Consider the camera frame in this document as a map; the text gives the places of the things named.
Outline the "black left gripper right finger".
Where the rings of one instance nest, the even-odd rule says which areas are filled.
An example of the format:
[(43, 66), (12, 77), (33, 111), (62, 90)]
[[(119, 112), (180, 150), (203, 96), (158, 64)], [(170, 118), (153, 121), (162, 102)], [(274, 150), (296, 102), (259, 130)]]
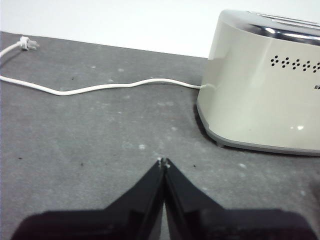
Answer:
[(300, 214), (281, 209), (224, 208), (164, 159), (164, 191), (173, 240), (316, 240)]

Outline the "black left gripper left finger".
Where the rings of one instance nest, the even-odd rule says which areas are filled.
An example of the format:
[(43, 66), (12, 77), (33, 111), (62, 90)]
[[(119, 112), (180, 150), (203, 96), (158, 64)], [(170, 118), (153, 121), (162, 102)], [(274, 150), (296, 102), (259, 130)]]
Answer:
[(104, 209), (46, 211), (26, 217), (13, 240), (153, 240), (160, 236), (165, 168), (157, 161)]

